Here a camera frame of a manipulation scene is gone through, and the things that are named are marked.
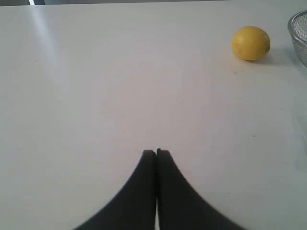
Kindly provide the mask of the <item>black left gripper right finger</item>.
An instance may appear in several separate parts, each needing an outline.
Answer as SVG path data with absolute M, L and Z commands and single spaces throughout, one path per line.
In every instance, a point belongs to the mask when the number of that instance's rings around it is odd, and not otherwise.
M 241 230 L 208 204 L 187 182 L 171 153 L 158 149 L 157 205 L 161 230 Z

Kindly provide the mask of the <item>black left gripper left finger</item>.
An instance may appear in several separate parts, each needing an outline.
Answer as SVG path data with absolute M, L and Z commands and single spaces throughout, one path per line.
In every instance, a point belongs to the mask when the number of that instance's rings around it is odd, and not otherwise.
M 156 153 L 143 151 L 130 178 L 111 201 L 78 230 L 154 230 Z

